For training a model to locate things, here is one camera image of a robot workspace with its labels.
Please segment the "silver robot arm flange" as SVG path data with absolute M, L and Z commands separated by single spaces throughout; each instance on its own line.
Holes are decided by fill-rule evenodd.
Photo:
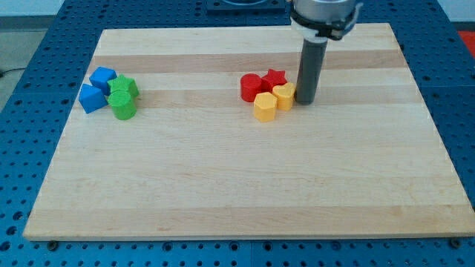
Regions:
M 293 30 L 304 40 L 339 41 L 356 25 L 363 3 L 356 0 L 294 0 L 290 10 Z

